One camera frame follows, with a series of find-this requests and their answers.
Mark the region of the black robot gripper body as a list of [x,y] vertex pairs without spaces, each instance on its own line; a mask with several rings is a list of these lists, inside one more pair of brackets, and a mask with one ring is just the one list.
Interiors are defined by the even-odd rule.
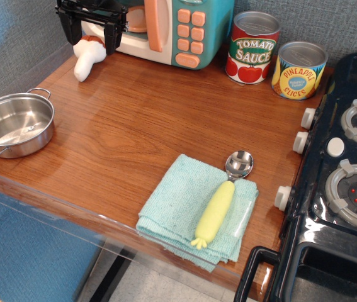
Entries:
[[56,1],[56,12],[74,16],[78,20],[105,26],[117,24],[128,30],[128,8],[118,1]]

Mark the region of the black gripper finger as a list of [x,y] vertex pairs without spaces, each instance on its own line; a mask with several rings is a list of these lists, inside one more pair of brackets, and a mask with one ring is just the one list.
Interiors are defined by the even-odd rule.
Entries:
[[106,54],[112,55],[115,50],[120,46],[122,38],[121,26],[117,24],[105,24],[104,38],[106,46]]
[[81,21],[64,13],[59,13],[59,18],[67,41],[76,45],[81,39]]

